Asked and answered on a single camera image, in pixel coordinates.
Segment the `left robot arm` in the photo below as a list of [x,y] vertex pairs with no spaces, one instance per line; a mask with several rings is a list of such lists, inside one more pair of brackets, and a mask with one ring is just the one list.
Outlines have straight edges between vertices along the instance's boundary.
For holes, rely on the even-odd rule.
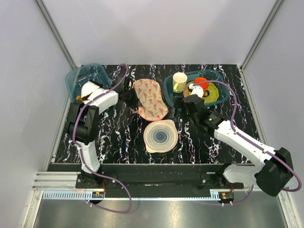
[[88,173],[86,183],[92,188],[98,188],[103,181],[102,175],[97,173],[100,162],[95,148],[99,116],[119,101],[125,102],[129,108],[141,105],[129,77],[121,78],[110,89],[104,89],[101,84],[90,80],[83,85],[81,96],[69,108],[67,133],[75,142],[81,169]]

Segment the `floral mesh laundry bag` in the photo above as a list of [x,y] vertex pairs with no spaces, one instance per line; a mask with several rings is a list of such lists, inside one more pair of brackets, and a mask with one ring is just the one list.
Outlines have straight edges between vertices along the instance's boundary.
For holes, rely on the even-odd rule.
[[142,104],[138,107],[139,115],[147,121],[162,120],[168,113],[168,107],[162,99],[158,82],[151,79],[139,79],[133,83],[137,97]]

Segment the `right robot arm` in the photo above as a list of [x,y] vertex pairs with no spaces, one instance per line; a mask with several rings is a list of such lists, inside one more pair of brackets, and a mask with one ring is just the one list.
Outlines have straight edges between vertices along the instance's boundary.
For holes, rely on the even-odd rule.
[[210,111],[197,95],[176,97],[173,114],[189,119],[202,133],[229,145],[247,159],[250,165],[226,165],[218,174],[216,184],[227,188],[232,183],[257,185],[269,196],[277,196],[294,177],[290,152],[275,149],[244,133],[224,115]]

